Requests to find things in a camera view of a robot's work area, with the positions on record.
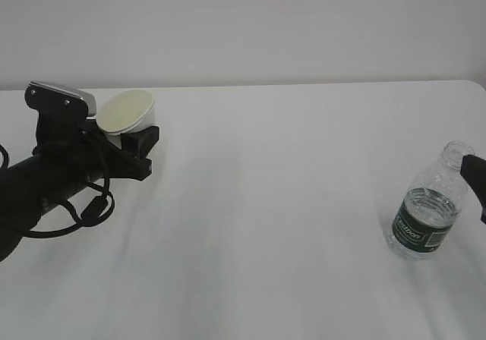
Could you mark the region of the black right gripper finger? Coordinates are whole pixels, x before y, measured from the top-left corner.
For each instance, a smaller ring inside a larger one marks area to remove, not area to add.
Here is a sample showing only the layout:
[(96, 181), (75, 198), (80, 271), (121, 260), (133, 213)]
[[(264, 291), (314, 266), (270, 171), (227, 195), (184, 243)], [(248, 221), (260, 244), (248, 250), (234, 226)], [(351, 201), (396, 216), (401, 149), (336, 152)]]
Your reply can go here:
[(485, 223), (486, 161), (474, 155), (463, 156), (460, 174), (478, 198), (481, 204), (481, 221)]

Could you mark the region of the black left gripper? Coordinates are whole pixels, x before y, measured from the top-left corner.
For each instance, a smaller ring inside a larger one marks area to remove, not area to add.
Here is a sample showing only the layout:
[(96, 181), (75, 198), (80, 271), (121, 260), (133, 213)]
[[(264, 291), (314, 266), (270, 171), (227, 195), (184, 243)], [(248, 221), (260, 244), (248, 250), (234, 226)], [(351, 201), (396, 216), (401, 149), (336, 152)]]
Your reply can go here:
[(41, 154), (74, 170), (86, 181), (99, 178), (143, 181), (152, 174), (148, 154), (159, 141), (159, 127), (121, 134), (121, 148), (110, 143), (93, 119), (79, 123), (61, 122), (39, 116), (37, 146)]

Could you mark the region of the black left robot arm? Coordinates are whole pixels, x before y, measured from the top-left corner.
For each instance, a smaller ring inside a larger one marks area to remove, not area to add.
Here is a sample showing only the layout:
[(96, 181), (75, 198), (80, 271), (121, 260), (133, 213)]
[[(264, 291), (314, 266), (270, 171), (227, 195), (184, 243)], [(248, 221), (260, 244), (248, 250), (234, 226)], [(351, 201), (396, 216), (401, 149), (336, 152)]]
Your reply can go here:
[(39, 133), (31, 157), (1, 169), (2, 259), (24, 238), (59, 238), (104, 223), (115, 210), (111, 181), (151, 175), (148, 155), (160, 129), (123, 133), (121, 146), (92, 120)]

